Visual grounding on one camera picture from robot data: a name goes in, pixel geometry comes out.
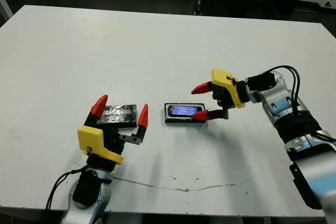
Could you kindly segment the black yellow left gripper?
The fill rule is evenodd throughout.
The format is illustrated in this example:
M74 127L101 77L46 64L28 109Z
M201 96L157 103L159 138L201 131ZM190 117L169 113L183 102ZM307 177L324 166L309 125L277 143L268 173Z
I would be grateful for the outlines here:
M108 95L100 97L91 110L82 127L77 130L79 148L88 156L87 165L93 169L111 172L116 165L123 163L121 156L126 142L142 143L148 126L148 105L145 104L138 120L136 135L119 132L114 124L99 124L106 108Z

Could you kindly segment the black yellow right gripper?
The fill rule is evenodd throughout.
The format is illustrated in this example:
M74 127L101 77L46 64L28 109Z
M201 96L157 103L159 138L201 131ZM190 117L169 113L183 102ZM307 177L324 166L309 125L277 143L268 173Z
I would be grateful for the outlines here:
M228 110L232 108L244 108L248 102L245 81L238 81L231 73L220 70L212 70L212 81L196 86L191 94L203 94L213 92L213 99L223 110L198 111L190 117L195 120L227 119Z

